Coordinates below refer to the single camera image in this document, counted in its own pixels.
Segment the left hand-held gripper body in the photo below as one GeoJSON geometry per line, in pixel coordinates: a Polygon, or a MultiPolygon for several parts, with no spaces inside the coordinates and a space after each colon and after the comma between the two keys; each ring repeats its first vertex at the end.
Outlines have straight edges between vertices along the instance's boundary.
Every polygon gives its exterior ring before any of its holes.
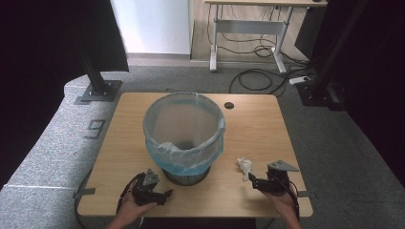
{"type": "Polygon", "coordinates": [[[156,193],[154,188],[159,183],[159,177],[151,170],[142,172],[135,176],[132,195],[138,206],[155,202],[157,205],[164,205],[167,200],[167,193],[156,193]]]}

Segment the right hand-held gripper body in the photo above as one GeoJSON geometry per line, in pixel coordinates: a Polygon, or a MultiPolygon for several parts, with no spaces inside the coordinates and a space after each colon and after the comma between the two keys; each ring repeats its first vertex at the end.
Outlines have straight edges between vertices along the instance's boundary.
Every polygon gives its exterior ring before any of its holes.
{"type": "Polygon", "coordinates": [[[289,188],[288,172],[298,172],[299,169],[284,162],[283,160],[277,160],[270,162],[267,165],[267,179],[268,186],[266,191],[271,194],[283,194],[289,188]]]}

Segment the white tissue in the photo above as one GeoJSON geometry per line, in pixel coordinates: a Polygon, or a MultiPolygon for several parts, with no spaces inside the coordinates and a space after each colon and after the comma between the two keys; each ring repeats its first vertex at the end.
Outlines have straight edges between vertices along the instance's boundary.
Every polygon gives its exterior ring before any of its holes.
{"type": "Polygon", "coordinates": [[[249,173],[252,171],[253,163],[249,159],[246,159],[244,157],[238,157],[237,161],[240,170],[244,174],[243,181],[248,181],[249,173]]]}

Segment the black mesh trash bin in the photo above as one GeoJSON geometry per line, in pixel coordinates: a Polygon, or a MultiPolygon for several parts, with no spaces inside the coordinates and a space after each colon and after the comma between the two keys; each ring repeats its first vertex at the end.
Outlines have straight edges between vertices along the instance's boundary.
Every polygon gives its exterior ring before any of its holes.
{"type": "Polygon", "coordinates": [[[208,167],[203,173],[198,175],[179,176],[169,173],[167,170],[162,169],[164,175],[174,184],[180,186],[192,186],[202,182],[210,172],[211,167],[208,167]]]}

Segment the person's left hand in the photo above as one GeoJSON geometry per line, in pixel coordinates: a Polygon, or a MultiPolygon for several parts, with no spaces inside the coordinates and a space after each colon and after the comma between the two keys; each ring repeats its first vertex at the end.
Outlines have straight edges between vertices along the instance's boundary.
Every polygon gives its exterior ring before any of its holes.
{"type": "Polygon", "coordinates": [[[147,203],[141,206],[137,205],[132,192],[128,191],[123,198],[117,215],[126,221],[134,221],[137,217],[145,214],[147,211],[157,206],[158,205],[155,202],[147,203]]]}

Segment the person's right hand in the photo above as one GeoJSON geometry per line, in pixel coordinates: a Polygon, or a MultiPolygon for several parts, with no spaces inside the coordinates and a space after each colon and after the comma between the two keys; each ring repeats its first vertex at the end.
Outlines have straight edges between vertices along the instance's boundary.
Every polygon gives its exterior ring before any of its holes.
{"type": "Polygon", "coordinates": [[[264,192],[264,195],[270,200],[282,219],[296,219],[295,204],[289,193],[274,196],[271,193],[264,192]]]}

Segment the trash bin with blue liner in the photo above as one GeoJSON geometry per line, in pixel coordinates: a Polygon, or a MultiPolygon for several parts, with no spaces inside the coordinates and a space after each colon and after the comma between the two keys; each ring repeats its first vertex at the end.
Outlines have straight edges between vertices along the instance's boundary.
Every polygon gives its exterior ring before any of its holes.
{"type": "Polygon", "coordinates": [[[204,173],[224,150],[224,114],[203,94],[159,98],[147,109],[142,127],[150,157],[175,176],[204,173]]]}

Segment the white power strip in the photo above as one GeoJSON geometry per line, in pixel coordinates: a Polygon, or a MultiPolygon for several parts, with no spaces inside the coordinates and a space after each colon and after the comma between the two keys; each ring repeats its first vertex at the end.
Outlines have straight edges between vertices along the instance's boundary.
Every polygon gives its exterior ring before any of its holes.
{"type": "Polygon", "coordinates": [[[289,80],[289,84],[290,85],[295,85],[295,84],[304,83],[304,82],[307,82],[307,81],[310,81],[310,78],[308,76],[300,76],[300,77],[291,78],[289,80]]]}

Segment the black metal stand with base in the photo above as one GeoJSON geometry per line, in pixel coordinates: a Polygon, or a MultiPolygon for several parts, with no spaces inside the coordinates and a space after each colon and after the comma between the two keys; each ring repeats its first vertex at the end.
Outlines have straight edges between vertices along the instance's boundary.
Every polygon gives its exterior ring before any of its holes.
{"type": "Polygon", "coordinates": [[[86,72],[90,84],[82,96],[79,96],[75,104],[86,105],[91,102],[113,102],[121,85],[120,80],[105,80],[100,71],[94,68],[90,58],[83,51],[79,51],[80,63],[86,72]]]}

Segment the right black stand base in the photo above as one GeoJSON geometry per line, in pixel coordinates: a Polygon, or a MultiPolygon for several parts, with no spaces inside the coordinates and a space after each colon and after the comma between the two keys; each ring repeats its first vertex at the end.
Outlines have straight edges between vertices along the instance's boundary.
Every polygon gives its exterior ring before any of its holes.
{"type": "Polygon", "coordinates": [[[315,79],[312,83],[308,81],[297,86],[304,106],[329,107],[339,103],[333,100],[334,95],[328,91],[333,78],[332,67],[368,2],[369,0],[328,0],[313,57],[308,63],[308,67],[314,69],[315,79]]]}

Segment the dark curtain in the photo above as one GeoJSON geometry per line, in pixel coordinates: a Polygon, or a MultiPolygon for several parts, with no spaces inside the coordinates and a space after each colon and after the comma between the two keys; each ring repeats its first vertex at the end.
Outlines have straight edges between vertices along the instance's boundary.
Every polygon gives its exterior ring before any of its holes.
{"type": "Polygon", "coordinates": [[[0,0],[0,189],[85,63],[128,70],[112,0],[0,0]]]}
{"type": "Polygon", "coordinates": [[[369,0],[332,75],[347,112],[405,187],[405,0],[369,0]]]}

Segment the black computer tower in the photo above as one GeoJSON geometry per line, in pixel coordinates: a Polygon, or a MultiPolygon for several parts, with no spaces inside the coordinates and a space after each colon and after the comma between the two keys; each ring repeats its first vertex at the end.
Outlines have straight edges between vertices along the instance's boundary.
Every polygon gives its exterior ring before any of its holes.
{"type": "Polygon", "coordinates": [[[325,15],[325,8],[307,7],[294,46],[307,58],[312,59],[315,43],[325,15]]]}

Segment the white desk frame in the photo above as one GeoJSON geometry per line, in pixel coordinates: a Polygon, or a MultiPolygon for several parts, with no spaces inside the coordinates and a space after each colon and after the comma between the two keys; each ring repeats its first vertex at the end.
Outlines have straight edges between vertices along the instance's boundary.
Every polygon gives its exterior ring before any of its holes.
{"type": "Polygon", "coordinates": [[[215,7],[213,19],[213,39],[210,50],[209,70],[217,71],[217,34],[218,33],[243,33],[243,34],[272,34],[277,37],[277,43],[272,49],[272,56],[280,73],[286,73],[286,67],[282,60],[281,48],[287,34],[293,9],[324,8],[327,0],[203,0],[205,4],[215,7]],[[287,14],[283,21],[249,21],[239,19],[220,19],[220,5],[236,6],[273,6],[286,7],[287,14]]]}

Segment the white wall panel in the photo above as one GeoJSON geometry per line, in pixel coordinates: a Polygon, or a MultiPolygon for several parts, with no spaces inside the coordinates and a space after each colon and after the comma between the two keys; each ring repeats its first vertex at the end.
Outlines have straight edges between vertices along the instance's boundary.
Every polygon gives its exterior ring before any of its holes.
{"type": "Polygon", "coordinates": [[[111,0],[129,53],[190,54],[192,0],[111,0]]]}

